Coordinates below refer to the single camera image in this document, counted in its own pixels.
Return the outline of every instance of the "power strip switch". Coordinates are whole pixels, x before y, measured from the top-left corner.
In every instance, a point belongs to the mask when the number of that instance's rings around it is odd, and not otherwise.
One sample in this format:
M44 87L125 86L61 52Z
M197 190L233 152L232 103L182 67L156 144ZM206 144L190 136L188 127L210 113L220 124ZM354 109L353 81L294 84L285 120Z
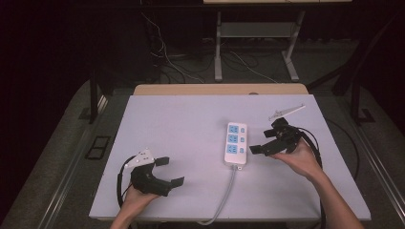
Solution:
M236 165L238 170L246 165L247 158L247 125L229 122L226 129L224 160L229 166Z

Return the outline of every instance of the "background desk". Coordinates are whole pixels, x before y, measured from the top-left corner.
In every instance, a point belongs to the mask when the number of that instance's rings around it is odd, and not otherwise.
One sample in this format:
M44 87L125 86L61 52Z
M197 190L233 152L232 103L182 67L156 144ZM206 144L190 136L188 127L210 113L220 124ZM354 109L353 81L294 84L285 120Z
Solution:
M303 94L274 94L277 86L301 89ZM150 94L155 88L158 94ZM128 102L117 138L103 173L90 217L112 219L118 211L117 172L123 161L144 148L154 157L169 156L168 165L154 169L161 179L185 176L182 187L159 198L139 215L139 220L205 220L214 216L224 195L231 170L224 165L225 128L230 121L248 126L248 145L268 142L263 131L268 117L305 103L307 108L290 115L291 125L310 130L320 145L325 171L360 219L370 212L344 163L312 95L300 85L191 86L193 94L177 94L172 87L139 86ZM206 90L211 94L200 94ZM253 90L269 94L246 95ZM129 182L124 173L123 190ZM218 220L316 220L319 197L312 185L294 174L281 161L254 156L248 151L247 165L236 174L232 191Z

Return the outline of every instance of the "gray cable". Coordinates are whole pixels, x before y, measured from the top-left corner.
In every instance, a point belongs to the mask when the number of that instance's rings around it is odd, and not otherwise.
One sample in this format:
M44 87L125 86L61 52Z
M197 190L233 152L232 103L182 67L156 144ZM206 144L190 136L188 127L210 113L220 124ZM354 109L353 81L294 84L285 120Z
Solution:
M232 171L232 177L230 178L229 185L228 185L228 188L227 188L227 190L226 190L225 196L224 196L223 201L221 202L220 206L218 207L217 212L215 213L214 218L211 219L210 221L207 221L207 222L198 221L197 223L198 223L199 225L204 225L204 226L206 226L206 225L211 224L213 221L215 221L215 219L217 219L218 215L221 213L221 210L223 209L224 204L226 203L226 200L227 200L227 198L228 198L228 196L229 196L229 192L230 192L230 190L231 190L231 188L232 188L233 179L235 178L235 174L236 174L236 170L237 170L237 169L238 169L238 166L237 166L237 165L232 165L232 170L233 170L233 171Z

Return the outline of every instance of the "person's right hand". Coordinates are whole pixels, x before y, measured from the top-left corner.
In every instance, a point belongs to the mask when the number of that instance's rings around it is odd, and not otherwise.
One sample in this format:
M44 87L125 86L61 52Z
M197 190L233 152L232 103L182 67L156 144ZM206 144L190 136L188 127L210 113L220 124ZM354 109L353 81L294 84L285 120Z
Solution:
M271 157L284 161L295 173L306 177L308 180L324 173L316 161L312 149L303 138L300 138L292 153L278 153Z

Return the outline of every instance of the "metal floor strip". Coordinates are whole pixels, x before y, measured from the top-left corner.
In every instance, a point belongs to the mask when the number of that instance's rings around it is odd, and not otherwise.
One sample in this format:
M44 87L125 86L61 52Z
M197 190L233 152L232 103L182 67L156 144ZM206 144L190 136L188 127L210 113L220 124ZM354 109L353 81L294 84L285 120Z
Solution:
M93 124L87 126L84 130L83 135L77 144L78 147L75 150L74 156L68 166L68 169L66 170L63 178L61 179L59 185L53 193L53 197L47 208L47 211L38 224L38 229L53 227L53 223L60 211L60 208L62 207L63 201L74 182L77 164L81 157L85 155L88 145L91 144L92 135L97 128L99 120L101 119L100 117L102 116L107 104L107 98L102 95L98 101L98 116L96 118L96 121Z
M365 152L365 156L367 160L370 162L370 165L372 166L373 170L375 171L375 174L381 186L383 187L384 191L386 192L388 198L391 201L391 204L398 213L398 216L400 217L402 223L405 225L404 197L401 195L398 188L394 184L394 181L391 179L391 176L385 169L380 158L378 157L378 154L374 150L371 142L368 140L364 131L361 129L361 127L358 127L350 117L349 108L345 106L345 104L347 105L347 102L344 101L344 98L340 98L337 101L339 106L342 108L343 114L345 115L345 118L347 119L348 123L352 126L356 135L359 137Z

